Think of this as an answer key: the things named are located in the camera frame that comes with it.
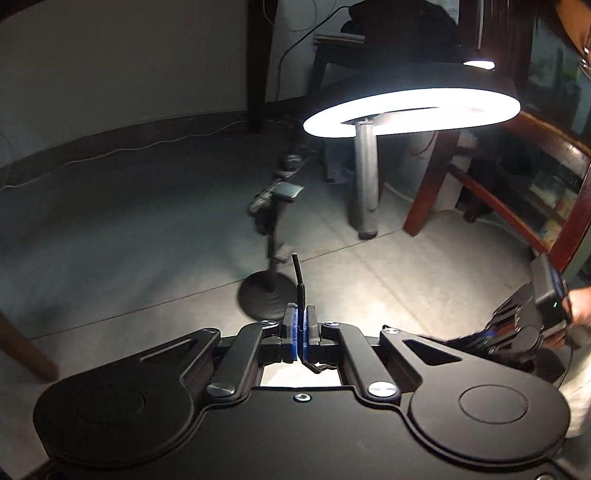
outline screw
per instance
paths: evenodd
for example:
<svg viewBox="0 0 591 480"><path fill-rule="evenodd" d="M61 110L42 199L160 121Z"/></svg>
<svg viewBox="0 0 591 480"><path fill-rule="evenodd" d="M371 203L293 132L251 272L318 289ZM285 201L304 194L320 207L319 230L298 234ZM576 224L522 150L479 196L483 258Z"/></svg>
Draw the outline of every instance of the screw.
<svg viewBox="0 0 591 480"><path fill-rule="evenodd" d="M312 397L307 393L298 393L297 395L294 395L294 400L299 403L306 403L307 401L312 400Z"/></svg>
<svg viewBox="0 0 591 480"><path fill-rule="evenodd" d="M210 383L205 391L210 397L223 398L234 395L236 393L236 387L229 383Z"/></svg>
<svg viewBox="0 0 591 480"><path fill-rule="evenodd" d="M387 398L396 395L398 389L390 382L374 382L368 387L368 392L374 397Z"/></svg>

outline black cable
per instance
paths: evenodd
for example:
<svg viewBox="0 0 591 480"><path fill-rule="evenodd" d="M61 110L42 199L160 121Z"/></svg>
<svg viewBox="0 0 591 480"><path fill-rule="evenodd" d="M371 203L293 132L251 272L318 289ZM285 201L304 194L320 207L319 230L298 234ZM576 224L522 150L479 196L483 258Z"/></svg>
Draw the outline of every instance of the black cable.
<svg viewBox="0 0 591 480"><path fill-rule="evenodd" d="M298 258L297 254L291 254L291 260L294 263L295 278L297 282L304 283L304 279L301 276L300 259Z"/></svg>
<svg viewBox="0 0 591 480"><path fill-rule="evenodd" d="M573 353L574 353L574 348L570 348L570 358L569 358L569 363L566 365L566 370L564 371L562 378L560 379L560 382L558 382L558 386L556 388L560 388L562 387L562 382L564 381L564 379L566 378L566 374L569 373L570 370L570 364L573 362Z"/></svg>
<svg viewBox="0 0 591 480"><path fill-rule="evenodd" d="M316 375L321 374L324 370L337 370L334 365L312 365L312 364L303 364L308 370L314 372Z"/></svg>
<svg viewBox="0 0 591 480"><path fill-rule="evenodd" d="M289 52L291 52L295 47L297 47L314 30L316 30L317 28L319 28L322 25L324 25L325 23L327 23L328 20L330 20L331 18L334 17L335 13L337 13L339 10L342 10L343 8L349 8L349 6L343 5L342 7L338 7L334 12L332 12L328 17L326 17L322 22L320 22L318 25L316 25L314 28L312 28L306 35L301 37L297 42L295 42L291 47L289 47L285 51L285 53L281 56L281 58L279 59L279 65L277 67L277 90L275 91L275 101L279 100L279 90L281 89L281 67L283 66L283 60L285 60L286 55Z"/></svg>

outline floor tile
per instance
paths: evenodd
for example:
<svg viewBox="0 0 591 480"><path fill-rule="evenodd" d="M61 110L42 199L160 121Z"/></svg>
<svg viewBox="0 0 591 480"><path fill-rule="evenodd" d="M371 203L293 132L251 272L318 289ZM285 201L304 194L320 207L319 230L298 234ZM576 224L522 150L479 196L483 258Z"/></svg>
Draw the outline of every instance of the floor tile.
<svg viewBox="0 0 591 480"><path fill-rule="evenodd" d="M0 370L18 373L0 352ZM33 428L33 407L47 388L34 380L21 381L18 386L0 386L0 465L14 479L20 478L47 460L41 441Z"/></svg>
<svg viewBox="0 0 591 480"><path fill-rule="evenodd" d="M290 267L285 270L293 277ZM428 333L350 248L305 261L301 270L307 302L316 306L319 322L350 323L368 336L378 336L385 324Z"/></svg>
<svg viewBox="0 0 591 480"><path fill-rule="evenodd" d="M235 335L251 322L236 305L239 284L34 340L60 365L61 377L112 362L206 327ZM18 383L20 377L5 378Z"/></svg>
<svg viewBox="0 0 591 480"><path fill-rule="evenodd" d="M443 338L484 327L529 282L528 248L493 225L433 215L410 237L399 231L352 247L404 307Z"/></svg>
<svg viewBox="0 0 591 480"><path fill-rule="evenodd" d="M348 204L353 178L344 184L324 184L318 181L323 176L321 166L311 164L294 178L295 183L306 189L301 201L320 216L347 245L359 243L357 231L349 225ZM410 203L384 189L379 204L379 233L385 235L400 230L406 220Z"/></svg>
<svg viewBox="0 0 591 480"><path fill-rule="evenodd" d="M66 167L2 193L0 305L25 336L265 268L265 238L246 206L267 184L275 154L241 137L154 149ZM285 237L302 259L346 245L300 202L288 208Z"/></svg>

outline round base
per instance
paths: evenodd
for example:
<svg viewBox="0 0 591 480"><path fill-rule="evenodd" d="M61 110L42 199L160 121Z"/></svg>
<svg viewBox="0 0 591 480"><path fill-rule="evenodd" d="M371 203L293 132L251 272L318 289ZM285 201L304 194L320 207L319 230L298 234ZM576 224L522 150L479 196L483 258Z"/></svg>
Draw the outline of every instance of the round base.
<svg viewBox="0 0 591 480"><path fill-rule="evenodd" d="M297 302L296 284L282 273L276 273L275 291L269 292L269 271L255 272L245 278L238 290L238 304L254 320L281 320L287 304Z"/></svg>

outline black cloth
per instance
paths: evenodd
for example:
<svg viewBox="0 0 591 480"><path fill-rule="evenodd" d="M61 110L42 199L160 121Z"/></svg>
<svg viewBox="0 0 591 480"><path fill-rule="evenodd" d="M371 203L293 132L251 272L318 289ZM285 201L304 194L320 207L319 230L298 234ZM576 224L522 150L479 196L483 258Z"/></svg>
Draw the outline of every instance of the black cloth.
<svg viewBox="0 0 591 480"><path fill-rule="evenodd" d="M460 60L456 23L426 0L365 0L349 15L342 32L365 36L368 67Z"/></svg>

